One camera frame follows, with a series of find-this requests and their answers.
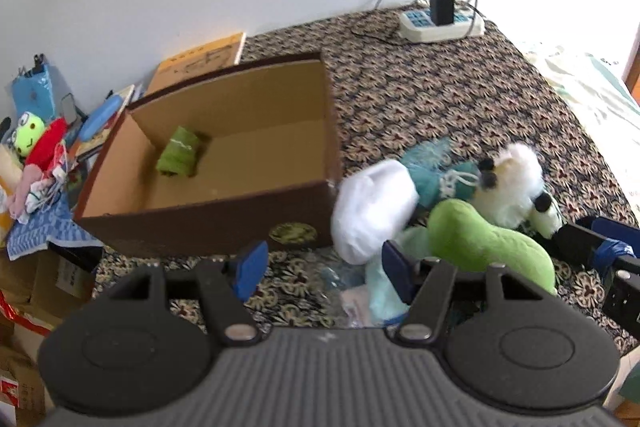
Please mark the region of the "white panda plush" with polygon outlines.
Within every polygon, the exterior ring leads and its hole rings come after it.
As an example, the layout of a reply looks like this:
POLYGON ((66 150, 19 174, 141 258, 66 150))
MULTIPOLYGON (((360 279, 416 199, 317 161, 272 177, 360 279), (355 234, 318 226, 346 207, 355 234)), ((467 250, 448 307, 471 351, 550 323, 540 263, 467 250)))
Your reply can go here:
POLYGON ((512 143, 496 157, 477 164, 480 181, 472 205, 492 225, 517 230, 525 227, 544 239, 564 225, 558 203, 547 191, 536 152, 512 143))

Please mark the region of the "white soft pouch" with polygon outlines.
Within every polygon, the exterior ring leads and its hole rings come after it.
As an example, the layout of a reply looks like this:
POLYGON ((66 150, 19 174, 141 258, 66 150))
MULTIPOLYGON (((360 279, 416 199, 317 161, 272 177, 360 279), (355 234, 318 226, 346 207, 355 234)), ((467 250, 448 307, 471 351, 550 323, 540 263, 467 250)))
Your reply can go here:
POLYGON ((331 218, 334 251, 350 265, 365 265, 409 222, 418 205, 408 169, 386 159, 346 178, 331 218))

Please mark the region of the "red soft toy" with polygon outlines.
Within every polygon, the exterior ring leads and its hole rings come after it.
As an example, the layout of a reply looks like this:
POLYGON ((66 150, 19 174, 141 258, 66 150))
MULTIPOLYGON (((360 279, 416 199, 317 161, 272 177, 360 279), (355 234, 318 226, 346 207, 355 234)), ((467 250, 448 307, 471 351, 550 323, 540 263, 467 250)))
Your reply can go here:
POLYGON ((55 149, 64 139, 67 128, 66 120, 63 117, 52 121, 26 157, 25 165, 37 165, 41 171, 49 169, 55 149))

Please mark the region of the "light mint cloth bag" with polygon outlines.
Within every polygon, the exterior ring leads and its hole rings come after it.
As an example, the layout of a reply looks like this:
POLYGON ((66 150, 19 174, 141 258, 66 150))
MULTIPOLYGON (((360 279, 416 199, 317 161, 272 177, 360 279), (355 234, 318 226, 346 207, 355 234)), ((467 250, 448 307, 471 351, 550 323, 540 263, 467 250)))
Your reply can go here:
MULTIPOLYGON (((413 265, 431 254, 425 227, 405 229, 394 241, 413 265)), ((366 285, 369 291, 370 317, 374 325, 395 323, 408 311, 409 307, 400 300, 384 272, 381 255, 371 258, 367 263, 366 285)))

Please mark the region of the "green bean plush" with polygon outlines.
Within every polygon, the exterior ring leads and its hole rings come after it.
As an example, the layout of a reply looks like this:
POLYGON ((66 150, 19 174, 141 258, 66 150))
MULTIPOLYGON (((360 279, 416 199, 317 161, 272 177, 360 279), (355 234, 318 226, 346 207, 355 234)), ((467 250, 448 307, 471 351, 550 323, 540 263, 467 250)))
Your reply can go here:
POLYGON ((547 251, 521 232, 492 225, 464 200, 439 202, 428 216, 426 234, 432 255, 463 271, 485 271, 502 263, 556 295, 555 269, 547 251))

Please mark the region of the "brown cardboard box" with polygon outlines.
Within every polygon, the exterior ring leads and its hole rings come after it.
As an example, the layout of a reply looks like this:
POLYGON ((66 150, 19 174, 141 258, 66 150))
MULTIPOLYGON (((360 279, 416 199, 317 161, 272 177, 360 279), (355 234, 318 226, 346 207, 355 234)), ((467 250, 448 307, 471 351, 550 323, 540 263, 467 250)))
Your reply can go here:
POLYGON ((265 58, 149 94, 120 115, 75 222, 129 257, 232 255, 331 242, 342 176, 332 83, 318 53, 265 58), (157 159, 179 127, 212 137, 191 178, 157 159))

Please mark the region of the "green rolled cloth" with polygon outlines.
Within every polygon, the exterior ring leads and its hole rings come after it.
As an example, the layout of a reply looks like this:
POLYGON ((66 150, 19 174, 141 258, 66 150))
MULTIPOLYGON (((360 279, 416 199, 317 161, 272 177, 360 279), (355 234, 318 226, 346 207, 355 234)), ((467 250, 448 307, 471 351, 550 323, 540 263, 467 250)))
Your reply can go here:
POLYGON ((191 178, 212 137, 201 131, 179 126, 157 159, 155 169, 161 176, 191 178))

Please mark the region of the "pastel bed sheet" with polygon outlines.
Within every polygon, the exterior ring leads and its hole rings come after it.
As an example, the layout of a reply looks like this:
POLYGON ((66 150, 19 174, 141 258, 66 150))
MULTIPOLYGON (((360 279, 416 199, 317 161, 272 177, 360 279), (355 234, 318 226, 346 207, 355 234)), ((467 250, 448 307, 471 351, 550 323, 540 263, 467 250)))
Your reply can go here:
POLYGON ((635 215, 639 213, 639 105, 616 65, 584 51, 535 43, 524 56, 593 139, 635 215))

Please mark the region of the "blue patterned cloth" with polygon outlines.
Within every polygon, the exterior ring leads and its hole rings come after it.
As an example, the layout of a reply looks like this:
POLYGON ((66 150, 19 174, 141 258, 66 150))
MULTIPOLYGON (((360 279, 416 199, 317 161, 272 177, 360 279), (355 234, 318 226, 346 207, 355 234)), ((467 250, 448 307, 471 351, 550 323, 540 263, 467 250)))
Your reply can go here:
POLYGON ((103 246, 73 220, 66 192, 37 209, 26 225, 15 222, 6 239, 6 252, 15 261, 45 251, 50 244, 65 248, 103 246))

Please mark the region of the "floral patterned tablecloth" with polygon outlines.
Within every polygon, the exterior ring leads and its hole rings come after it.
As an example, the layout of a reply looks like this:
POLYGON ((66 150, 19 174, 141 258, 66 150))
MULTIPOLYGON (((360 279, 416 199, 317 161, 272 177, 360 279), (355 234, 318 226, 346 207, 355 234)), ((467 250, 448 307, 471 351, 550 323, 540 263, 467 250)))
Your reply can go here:
MULTIPOLYGON (((397 16, 345 15, 250 38, 241 64, 318 53, 331 83, 341 145, 341 181, 423 141, 449 138, 453 162, 477 160, 512 142, 537 152, 564 216, 602 215, 635 225, 612 170, 567 104, 494 24, 484 35, 450 43, 403 44, 397 16)), ((264 326, 336 326, 312 265, 318 248, 286 230, 294 246, 270 245, 265 280, 247 306, 264 326)), ((99 273, 100 289, 139 258, 116 251, 99 273)))

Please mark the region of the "blue pen case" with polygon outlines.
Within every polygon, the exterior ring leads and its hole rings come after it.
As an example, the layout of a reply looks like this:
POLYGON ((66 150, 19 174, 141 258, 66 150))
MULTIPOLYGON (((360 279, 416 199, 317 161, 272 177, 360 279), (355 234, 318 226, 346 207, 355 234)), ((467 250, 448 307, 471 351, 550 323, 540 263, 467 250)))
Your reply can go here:
POLYGON ((85 120, 78 133, 80 142, 91 140, 108 121, 122 108, 124 100, 119 94, 112 94, 85 120))

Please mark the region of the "pink cloth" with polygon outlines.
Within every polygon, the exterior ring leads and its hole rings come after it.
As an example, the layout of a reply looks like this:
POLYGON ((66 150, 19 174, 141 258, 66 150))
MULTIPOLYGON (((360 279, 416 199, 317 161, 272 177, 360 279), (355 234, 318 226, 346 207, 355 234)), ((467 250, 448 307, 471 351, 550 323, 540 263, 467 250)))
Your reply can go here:
POLYGON ((54 181, 46 176, 39 166, 27 165, 14 193, 6 201, 11 218, 26 225, 30 215, 42 207, 50 198, 54 181))

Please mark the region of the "green frog toy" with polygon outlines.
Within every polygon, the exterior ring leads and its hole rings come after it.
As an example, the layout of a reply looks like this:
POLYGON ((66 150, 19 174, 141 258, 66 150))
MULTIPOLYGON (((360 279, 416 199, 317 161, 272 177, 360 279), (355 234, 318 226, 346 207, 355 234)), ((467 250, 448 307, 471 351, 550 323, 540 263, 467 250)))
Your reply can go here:
POLYGON ((18 157, 26 158, 46 131, 44 121, 34 113, 25 112, 18 118, 11 144, 18 157))

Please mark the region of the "black charger plug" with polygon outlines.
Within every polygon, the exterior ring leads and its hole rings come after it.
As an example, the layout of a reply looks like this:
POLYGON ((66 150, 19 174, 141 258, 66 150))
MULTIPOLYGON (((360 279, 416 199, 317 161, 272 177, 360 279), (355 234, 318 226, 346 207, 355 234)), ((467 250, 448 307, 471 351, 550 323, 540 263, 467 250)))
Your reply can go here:
POLYGON ((454 23, 454 0, 428 0, 430 17, 435 26, 454 23))

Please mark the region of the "teal drawstring bag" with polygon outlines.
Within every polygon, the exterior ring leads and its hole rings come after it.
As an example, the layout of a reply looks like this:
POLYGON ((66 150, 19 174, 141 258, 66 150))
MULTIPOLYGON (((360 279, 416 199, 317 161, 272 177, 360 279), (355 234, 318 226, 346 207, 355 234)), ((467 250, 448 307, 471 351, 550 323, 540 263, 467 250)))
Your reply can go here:
POLYGON ((444 199, 469 202, 480 183, 480 169, 475 162, 455 164, 451 160, 449 138, 416 144, 405 151, 400 162, 407 168, 424 210, 431 210, 444 199))

